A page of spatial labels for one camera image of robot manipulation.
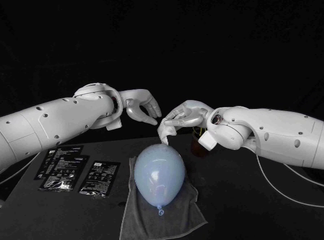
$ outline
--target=black package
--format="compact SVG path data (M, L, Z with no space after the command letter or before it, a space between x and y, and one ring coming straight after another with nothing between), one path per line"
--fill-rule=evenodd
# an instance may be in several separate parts
M88 156L62 156L58 162L55 162L39 190L52 192L72 191L88 158Z
M55 150L52 157L45 157L45 160L42 162L37 174L33 179L45 179L49 175L49 171L53 168L55 163L58 162L61 156L71 156L75 157L81 154L82 151L82 145L81 146L61 146L56 149L49 149L49 152Z
M118 167L118 162L94 161L78 192L81 194L107 197L113 187Z

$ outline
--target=balloon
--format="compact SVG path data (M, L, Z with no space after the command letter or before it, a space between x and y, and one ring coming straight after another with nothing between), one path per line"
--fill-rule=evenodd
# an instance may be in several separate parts
M185 178L185 166L176 150L155 144L140 153L134 164L134 183L150 205L162 207L169 204L181 189Z

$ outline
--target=table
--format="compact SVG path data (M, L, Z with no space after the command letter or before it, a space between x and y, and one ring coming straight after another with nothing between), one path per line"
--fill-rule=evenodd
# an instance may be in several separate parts
M221 146L202 158L191 154L191 135L171 136L169 145L184 159L188 177L198 190L198 207L208 223L189 239L324 239L324 209L304 206L269 186L254 154ZM0 209L0 240L118 239L127 199L129 158L159 138L84 144L89 161L72 192L40 192L33 180L45 152L30 164ZM121 162L110 196L94 199L78 194L92 161ZM324 193L282 164L262 158L266 175L291 197L324 205Z

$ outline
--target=gray towel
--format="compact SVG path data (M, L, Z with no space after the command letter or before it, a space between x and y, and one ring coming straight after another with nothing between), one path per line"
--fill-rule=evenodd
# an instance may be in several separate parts
M163 215L144 200L134 184L136 158L129 159L129 195L120 227L120 240L166 240L189 234L207 221L195 204L198 191L185 177L172 202L163 206Z

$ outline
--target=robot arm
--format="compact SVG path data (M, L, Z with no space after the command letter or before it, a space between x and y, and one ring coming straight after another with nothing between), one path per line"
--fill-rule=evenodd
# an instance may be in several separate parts
M195 107L185 109L185 104L179 106L182 108L173 109L178 111L171 112L157 129L163 142L166 135L175 133L175 126L205 126L198 142L207 150L215 144L233 150L244 147L257 156L280 163L324 169L324 121L272 109L236 106L197 113Z
M150 116L140 110L140 105ZM88 129L120 128L124 108L134 120L156 125L153 118L160 117L160 109L149 91L117 92L101 83L79 88L71 98L49 101L0 117L0 170Z

